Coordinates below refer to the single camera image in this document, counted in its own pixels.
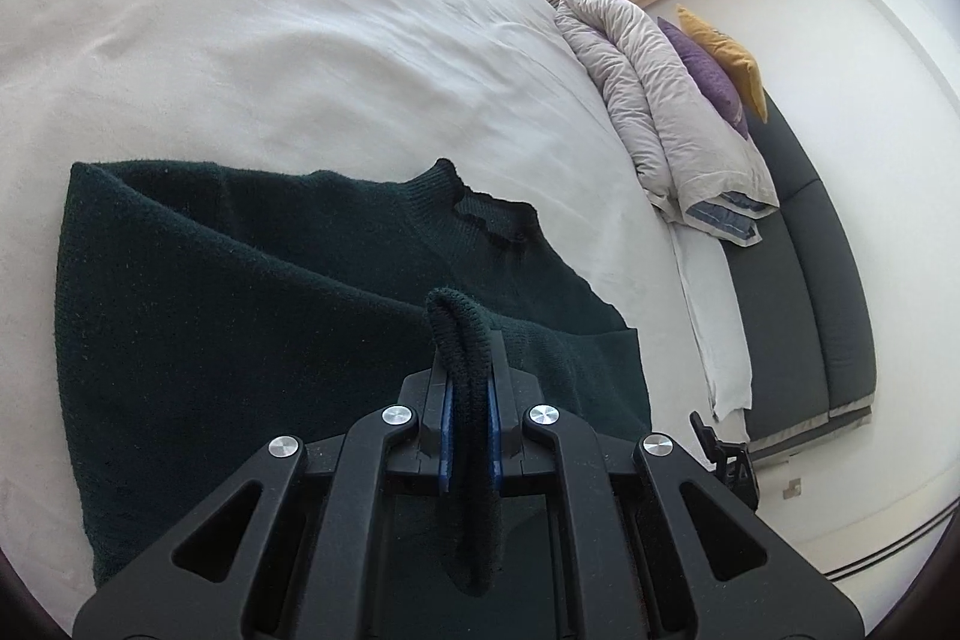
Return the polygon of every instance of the wall outlet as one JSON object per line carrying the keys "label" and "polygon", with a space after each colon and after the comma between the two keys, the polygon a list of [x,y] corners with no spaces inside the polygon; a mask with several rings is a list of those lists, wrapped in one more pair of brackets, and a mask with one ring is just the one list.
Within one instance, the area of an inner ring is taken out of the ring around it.
{"label": "wall outlet", "polygon": [[794,477],[784,488],[784,499],[793,499],[803,493],[803,487],[800,485],[800,478]]}

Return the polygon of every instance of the folded comforter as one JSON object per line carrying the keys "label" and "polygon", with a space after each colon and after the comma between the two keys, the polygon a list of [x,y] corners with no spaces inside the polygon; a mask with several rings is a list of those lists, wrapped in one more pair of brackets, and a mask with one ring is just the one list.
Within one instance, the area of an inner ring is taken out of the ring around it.
{"label": "folded comforter", "polygon": [[779,202],[757,145],[717,114],[654,20],[627,0],[560,0],[557,26],[603,95],[651,204],[747,247]]}

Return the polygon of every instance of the bed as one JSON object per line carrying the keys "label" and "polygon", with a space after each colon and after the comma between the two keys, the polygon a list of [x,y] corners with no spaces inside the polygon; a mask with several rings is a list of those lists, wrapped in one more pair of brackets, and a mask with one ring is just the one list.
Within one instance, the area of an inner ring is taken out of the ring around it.
{"label": "bed", "polygon": [[[535,205],[637,328],[654,428],[694,455],[688,415],[710,404],[691,311],[743,311],[760,360],[742,299],[689,285],[546,0],[4,0],[0,31],[0,548],[64,627],[93,589],[52,337],[74,161],[406,180],[449,158],[472,188]],[[739,292],[738,261],[709,258]],[[716,424],[730,440],[750,426],[742,410]]]}

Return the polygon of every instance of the black gripper frame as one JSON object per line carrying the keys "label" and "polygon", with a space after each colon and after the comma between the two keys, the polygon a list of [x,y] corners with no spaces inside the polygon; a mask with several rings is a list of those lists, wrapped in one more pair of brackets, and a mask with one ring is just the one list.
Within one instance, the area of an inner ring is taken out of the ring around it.
{"label": "black gripper frame", "polygon": [[760,506],[760,487],[757,485],[754,466],[750,462],[750,453],[747,453],[747,443],[722,442],[717,439],[716,432],[711,427],[704,426],[696,410],[690,413],[690,426],[697,435],[707,461],[715,465],[714,477],[733,491],[733,495],[743,504],[757,511]]}
{"label": "black gripper frame", "polygon": [[[74,640],[388,636],[377,606],[392,497],[445,490],[450,389],[435,360],[403,383],[405,422],[376,410],[288,456],[264,444],[83,606]],[[741,453],[702,423],[720,480],[675,442],[648,451],[565,410],[536,423],[539,383],[507,364],[496,332],[488,389],[500,493],[546,496],[558,638],[863,638],[853,603],[728,488],[742,486],[727,467]]]}

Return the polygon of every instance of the gray sofa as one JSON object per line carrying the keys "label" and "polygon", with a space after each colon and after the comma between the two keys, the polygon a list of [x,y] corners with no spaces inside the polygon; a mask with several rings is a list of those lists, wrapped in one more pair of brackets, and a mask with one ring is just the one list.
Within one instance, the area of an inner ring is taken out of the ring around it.
{"label": "gray sofa", "polygon": [[827,190],[774,102],[750,132],[779,212],[762,242],[723,242],[754,370],[746,413],[755,461],[864,423],[877,386],[874,338],[850,244]]}

